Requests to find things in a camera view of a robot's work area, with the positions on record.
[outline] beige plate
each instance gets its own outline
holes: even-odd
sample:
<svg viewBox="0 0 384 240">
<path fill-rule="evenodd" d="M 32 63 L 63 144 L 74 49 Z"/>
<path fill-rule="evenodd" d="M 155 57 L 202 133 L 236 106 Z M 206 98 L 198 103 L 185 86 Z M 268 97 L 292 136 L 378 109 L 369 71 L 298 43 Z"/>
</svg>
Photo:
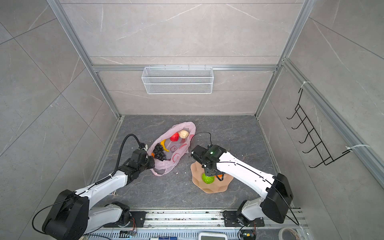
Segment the beige plate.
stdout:
<svg viewBox="0 0 384 240">
<path fill-rule="evenodd" d="M 229 183 L 232 181 L 233 177 L 229 174 L 224 175 L 224 180 L 219 181 L 215 177 L 215 181 L 211 184 L 206 184 L 201 178 L 204 173 L 204 168 L 201 167 L 201 164 L 194 162 L 191 164 L 192 171 L 192 181 L 198 186 L 201 190 L 206 193 L 215 193 L 215 192 L 224 192 L 227 190 Z"/>
</svg>

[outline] black mounting plate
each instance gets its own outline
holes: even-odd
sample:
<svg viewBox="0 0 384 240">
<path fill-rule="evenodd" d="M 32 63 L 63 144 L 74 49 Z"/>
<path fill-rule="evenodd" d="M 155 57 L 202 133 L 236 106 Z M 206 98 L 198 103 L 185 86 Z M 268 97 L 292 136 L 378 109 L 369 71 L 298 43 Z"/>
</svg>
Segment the black mounting plate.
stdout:
<svg viewBox="0 0 384 240">
<path fill-rule="evenodd" d="M 147 212 L 130 212 L 131 218 L 135 219 L 135 225 L 136 227 L 144 227 L 144 221 L 145 216 Z M 108 223 L 105 224 L 103 227 L 120 227 L 117 223 Z M 125 227 L 131 227 L 133 228 L 133 221 L 129 221 L 128 225 Z"/>
<path fill-rule="evenodd" d="M 237 220 L 236 211 L 223 211 L 223 217 L 224 217 L 224 225 L 226 227 L 242 227 L 243 226 Z M 262 217 L 253 220 L 252 223 L 255 223 L 256 227 L 265 226 L 264 219 Z"/>
</svg>

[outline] black metal hook rack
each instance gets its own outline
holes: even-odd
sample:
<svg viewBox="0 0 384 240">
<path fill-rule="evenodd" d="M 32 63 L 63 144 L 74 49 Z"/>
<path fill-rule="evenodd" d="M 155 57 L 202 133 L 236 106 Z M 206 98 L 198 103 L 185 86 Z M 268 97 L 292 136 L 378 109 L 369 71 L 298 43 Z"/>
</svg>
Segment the black metal hook rack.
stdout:
<svg viewBox="0 0 384 240">
<path fill-rule="evenodd" d="M 292 129 L 298 129 L 298 128 L 300 127 L 300 125 L 303 124 L 305 130 L 307 131 L 307 135 L 306 135 L 304 141 L 303 141 L 303 142 L 300 142 L 300 141 L 299 141 L 299 143 L 305 143 L 305 141 L 307 141 L 307 138 L 308 138 L 308 136 L 309 136 L 309 138 L 311 139 L 311 141 L 312 141 L 312 143 L 313 143 L 313 145 L 314 145 L 314 147 L 313 147 L 311 150 L 309 150 L 308 152 L 304 152 L 304 151 L 303 151 L 303 153 L 309 153 L 309 152 L 311 152 L 312 150 L 316 149 L 317 152 L 318 152 L 318 154 L 320 155 L 321 163 L 317 164 L 317 165 L 314 166 L 314 167 L 313 167 L 313 166 L 309 166 L 309 167 L 310 167 L 310 168 L 315 168 L 315 167 L 318 167 L 318 166 L 319 166 L 320 164 L 322 164 L 322 163 L 324 163 L 324 165 L 328 165 L 328 164 L 330 164 L 330 163 L 336 161 L 337 159 L 341 158 L 342 156 L 346 155 L 347 153 L 351 152 L 352 150 L 351 150 L 351 149 L 348 149 L 348 150 L 342 152 L 341 155 L 340 155 L 339 157 L 337 157 L 337 158 L 335 158 L 335 159 L 332 157 L 332 155 L 329 153 L 329 151 L 328 151 L 328 149 L 327 149 L 327 146 L 325 146 L 323 140 L 321 139 L 320 135 L 319 135 L 318 132 L 316 131 L 315 127 L 313 126 L 313 124 L 312 124 L 312 122 L 311 122 L 311 120 L 308 118 L 308 116 L 307 116 L 307 114 L 305 113 L 304 109 L 303 109 L 303 108 L 301 107 L 301 105 L 300 105 L 300 99 L 301 99 L 301 95 L 303 94 L 303 89 L 300 88 L 300 90 L 299 90 L 298 93 L 300 93 L 300 97 L 299 97 L 299 101 L 297 102 L 297 105 L 296 105 L 296 107 L 295 107 L 295 113 L 292 115 L 292 117 L 287 118 L 287 119 L 292 119 L 295 115 L 297 115 L 297 116 L 300 118 L 301 122 L 300 122 L 300 124 L 299 124 L 297 127 L 295 127 L 295 128 L 292 127 Z M 298 110 L 299 110 L 299 109 L 301 109 L 301 111 L 304 113 L 304 115 L 305 115 L 304 118 L 302 118 L 302 117 L 300 116 L 300 114 L 298 113 Z M 305 120 L 305 119 L 307 119 L 307 120 L 309 121 L 309 123 L 310 123 L 310 127 L 307 127 L 307 126 L 305 125 L 305 123 L 304 123 L 304 120 Z M 315 143 L 315 142 L 314 142 L 314 140 L 313 140 L 313 138 L 312 138 L 312 136 L 311 136 L 311 132 L 312 132 L 312 131 L 314 131 L 314 132 L 317 134 L 317 136 L 319 137 L 320 141 L 319 141 L 318 143 Z M 324 146 L 325 150 L 327 151 L 327 153 L 328 153 L 328 155 L 329 155 L 329 157 L 327 157 L 326 159 L 323 158 L 323 156 L 321 155 L 321 153 L 320 153 L 320 151 L 319 151 L 319 149 L 318 149 L 318 146 L 321 145 L 321 144 Z"/>
</svg>

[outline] device screen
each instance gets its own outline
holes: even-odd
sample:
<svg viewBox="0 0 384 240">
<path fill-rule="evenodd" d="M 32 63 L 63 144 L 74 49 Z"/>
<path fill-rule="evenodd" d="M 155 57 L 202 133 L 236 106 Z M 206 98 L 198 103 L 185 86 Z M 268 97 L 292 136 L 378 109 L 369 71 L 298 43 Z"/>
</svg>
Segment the device screen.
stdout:
<svg viewBox="0 0 384 240">
<path fill-rule="evenodd" d="M 201 240 L 225 240 L 223 237 L 201 236 Z"/>
</svg>

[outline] marble tile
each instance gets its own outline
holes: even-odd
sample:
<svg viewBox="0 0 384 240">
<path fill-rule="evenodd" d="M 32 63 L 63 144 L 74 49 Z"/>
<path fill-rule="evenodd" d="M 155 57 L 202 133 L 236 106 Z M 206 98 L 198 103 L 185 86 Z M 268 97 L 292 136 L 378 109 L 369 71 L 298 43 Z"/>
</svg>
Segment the marble tile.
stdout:
<svg viewBox="0 0 384 240">
<path fill-rule="evenodd" d="M 75 80 L 63 91 L 63 96 L 90 124 L 104 102 L 104 97 L 87 70 L 82 71 Z"/>
<path fill-rule="evenodd" d="M 93 64 L 277 64 L 280 56 L 91 57 Z"/>
<path fill-rule="evenodd" d="M 214 91 L 211 94 L 147 94 L 110 91 L 121 114 L 253 115 L 264 91 Z"/>
<path fill-rule="evenodd" d="M 0 43 L 8 41 L 11 38 L 12 38 L 12 36 L 5 29 L 5 27 L 0 23 Z"/>
<path fill-rule="evenodd" d="M 96 135 L 106 143 L 116 122 L 116 117 L 106 101 L 103 102 L 99 111 L 96 113 L 89 125 Z"/>
<path fill-rule="evenodd" d="M 311 18 L 384 58 L 384 2 L 318 0 Z"/>
<path fill-rule="evenodd" d="M 260 123 L 281 173 L 289 180 L 294 196 L 293 204 L 303 210 L 314 239 L 341 240 L 306 170 L 304 159 L 299 155 L 280 118 L 271 101 L 268 100 L 260 116 Z"/>
<path fill-rule="evenodd" d="M 384 60 L 311 19 L 290 58 L 384 159 Z"/>
<path fill-rule="evenodd" d="M 129 133 L 137 135 L 140 141 L 150 145 L 161 134 L 177 123 L 192 121 L 196 131 L 212 133 L 212 143 L 224 147 L 240 160 L 253 167 L 275 174 L 265 142 L 254 116 L 125 116 L 119 133 L 104 165 L 100 178 L 108 175 L 116 164 L 116 157 L 124 137 Z M 208 135 L 197 135 L 192 147 L 206 146 Z M 131 156 L 137 143 L 128 139 L 124 145 L 122 158 Z M 157 177 L 150 170 L 126 187 L 117 190 L 114 197 L 106 197 L 99 206 L 113 201 L 127 203 L 131 208 L 138 207 L 180 207 L 180 208 L 237 208 L 245 199 L 258 195 L 248 186 L 233 179 L 227 191 L 206 194 L 192 183 L 191 164 L 195 162 L 189 154 L 184 155 L 179 164 L 168 174 Z"/>
<path fill-rule="evenodd" d="M 279 56 L 301 4 L 63 4 L 63 8 L 90 56 Z"/>
<path fill-rule="evenodd" d="M 85 68 L 57 19 L 18 36 L 16 41 L 60 92 Z"/>
<path fill-rule="evenodd" d="M 124 4 L 169 4 L 169 3 L 303 3 L 304 0 L 60 0 L 61 3 L 124 3 Z"/>
<path fill-rule="evenodd" d="M 55 18 L 56 16 L 46 0 L 4 0 L 1 2 L 0 22 L 13 37 Z"/>
<path fill-rule="evenodd" d="M 294 107 L 299 98 L 297 93 L 299 88 L 300 84 L 284 71 L 270 99 L 287 128 L 333 223 L 342 239 L 379 239 L 384 234 L 384 223 L 380 220 L 384 210 L 376 206 L 382 204 L 384 190 L 357 156 L 349 153 L 327 166 L 320 165 L 314 169 L 308 167 L 321 162 L 319 153 L 312 151 L 304 154 L 302 152 L 310 150 L 313 144 L 306 144 L 310 142 L 309 140 L 304 144 L 299 143 L 304 140 L 306 131 L 303 126 L 296 130 L 291 129 L 291 126 L 296 127 L 300 123 L 297 116 L 292 120 L 286 119 L 294 113 Z M 334 159 L 337 158 L 345 151 L 347 143 L 305 93 L 301 96 L 300 105 L 321 136 L 329 153 Z M 319 152 L 323 157 L 329 156 L 324 148 L 319 148 Z"/>
<path fill-rule="evenodd" d="M 65 189 L 74 191 L 86 186 L 103 147 L 104 144 L 88 127 L 33 214 L 36 214 L 43 207 L 54 203 L 57 195 Z M 34 221 L 37 229 L 41 228 L 49 210 L 49 208 L 43 210 L 37 215 Z M 49 236 L 36 232 L 32 228 L 31 222 L 32 220 L 27 224 L 19 239 L 52 239 Z"/>
<path fill-rule="evenodd" d="M 145 91 L 141 71 L 103 71 L 100 76 L 110 91 Z M 215 71 L 214 91 L 262 90 L 271 71 Z"/>
<path fill-rule="evenodd" d="M 0 45 L 0 155 L 60 94 L 15 40 Z"/>
<path fill-rule="evenodd" d="M 0 157 L 0 239 L 20 236 L 87 127 L 59 96 Z"/>
</svg>

